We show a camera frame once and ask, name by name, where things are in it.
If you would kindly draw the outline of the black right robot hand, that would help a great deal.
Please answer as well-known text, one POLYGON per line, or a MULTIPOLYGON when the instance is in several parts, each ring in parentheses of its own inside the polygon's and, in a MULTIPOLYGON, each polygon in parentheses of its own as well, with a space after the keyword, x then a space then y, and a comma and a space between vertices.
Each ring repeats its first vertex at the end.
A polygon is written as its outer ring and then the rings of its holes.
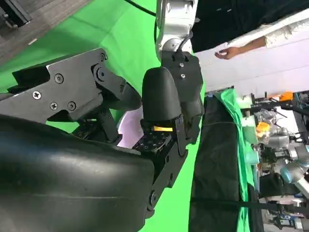
POLYGON ((136 232, 186 159, 168 69, 139 94, 98 48, 14 73, 0 96, 3 232, 136 232))

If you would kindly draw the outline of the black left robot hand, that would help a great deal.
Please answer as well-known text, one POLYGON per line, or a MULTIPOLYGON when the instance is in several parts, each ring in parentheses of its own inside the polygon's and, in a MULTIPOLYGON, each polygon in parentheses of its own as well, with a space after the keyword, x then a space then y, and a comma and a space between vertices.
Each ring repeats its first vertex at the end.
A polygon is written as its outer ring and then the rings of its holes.
POLYGON ((204 115, 204 106, 201 96, 193 96, 188 92, 181 92, 180 105, 182 112, 182 124, 186 144, 196 144, 200 133, 200 121, 204 115))

